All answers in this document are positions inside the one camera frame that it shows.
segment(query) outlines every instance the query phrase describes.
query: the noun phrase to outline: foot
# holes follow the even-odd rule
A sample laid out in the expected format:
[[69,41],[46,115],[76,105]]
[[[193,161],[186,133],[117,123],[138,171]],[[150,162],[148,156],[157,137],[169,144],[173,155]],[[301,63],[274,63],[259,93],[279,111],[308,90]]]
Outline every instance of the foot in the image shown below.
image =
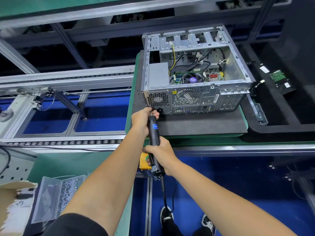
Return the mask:
[[168,210],[165,208],[165,206],[162,208],[160,216],[161,216],[162,228],[167,220],[174,221],[173,213],[169,213]]
[[202,226],[209,228],[212,232],[212,236],[215,236],[216,228],[206,214],[203,215],[201,224]]

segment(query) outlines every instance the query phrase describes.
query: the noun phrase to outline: black sleeve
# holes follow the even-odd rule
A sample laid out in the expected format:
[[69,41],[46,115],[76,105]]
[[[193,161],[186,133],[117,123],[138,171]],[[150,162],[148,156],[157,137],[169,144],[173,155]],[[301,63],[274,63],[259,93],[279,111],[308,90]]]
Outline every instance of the black sleeve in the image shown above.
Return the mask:
[[106,230],[95,221],[79,214],[59,216],[42,236],[108,236]]

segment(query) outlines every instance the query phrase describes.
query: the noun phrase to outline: white shoelace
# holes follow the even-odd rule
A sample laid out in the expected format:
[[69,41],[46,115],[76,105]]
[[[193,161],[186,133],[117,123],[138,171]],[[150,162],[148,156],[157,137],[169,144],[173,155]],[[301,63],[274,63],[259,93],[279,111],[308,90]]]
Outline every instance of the white shoelace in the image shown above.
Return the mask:
[[203,222],[201,222],[201,224],[205,227],[208,227],[211,232],[213,233],[213,223],[211,221],[208,221],[206,224],[204,224]]
[[163,219],[163,222],[165,222],[165,220],[167,220],[167,219],[171,219],[171,217],[165,217],[165,218]]

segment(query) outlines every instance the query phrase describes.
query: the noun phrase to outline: blue panel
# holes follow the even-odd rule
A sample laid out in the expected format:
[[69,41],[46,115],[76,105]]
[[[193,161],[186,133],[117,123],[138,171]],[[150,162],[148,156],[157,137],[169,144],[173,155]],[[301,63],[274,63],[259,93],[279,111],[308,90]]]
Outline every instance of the blue panel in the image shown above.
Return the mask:
[[147,178],[136,178],[131,206],[130,236],[143,236],[146,227]]
[[[78,103],[79,96],[68,96],[74,103]],[[43,102],[42,110],[37,111],[23,134],[38,133],[62,133],[64,132],[72,117],[72,111],[67,109],[61,102],[48,98]]]
[[10,104],[13,102],[13,98],[11,99],[0,99],[0,108],[2,111],[7,110],[10,107]]
[[130,92],[90,94],[85,104],[87,120],[80,120],[76,132],[124,131]]
[[[306,201],[293,192],[284,180],[288,170],[267,168],[271,158],[200,158],[181,160],[219,185],[248,199],[291,228],[299,236],[315,235],[315,218]],[[171,207],[175,179],[165,177],[167,203]],[[160,210],[164,206],[161,183],[153,182],[151,236],[161,235]],[[175,194],[175,223],[184,235],[192,235],[201,227],[203,212],[178,183]]]

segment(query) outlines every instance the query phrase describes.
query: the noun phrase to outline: metal computer chassis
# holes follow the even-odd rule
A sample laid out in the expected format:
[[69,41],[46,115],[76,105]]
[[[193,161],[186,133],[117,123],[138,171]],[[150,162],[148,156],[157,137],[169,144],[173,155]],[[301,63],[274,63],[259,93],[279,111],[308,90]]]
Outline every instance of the metal computer chassis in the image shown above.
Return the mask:
[[[145,56],[141,92],[146,105],[163,114],[233,111],[249,93],[254,77],[224,26],[145,35]],[[195,54],[221,48],[226,52],[224,81],[173,84],[168,70],[182,54]],[[151,52],[159,51],[160,62],[150,64]],[[218,64],[218,54],[207,58]]]

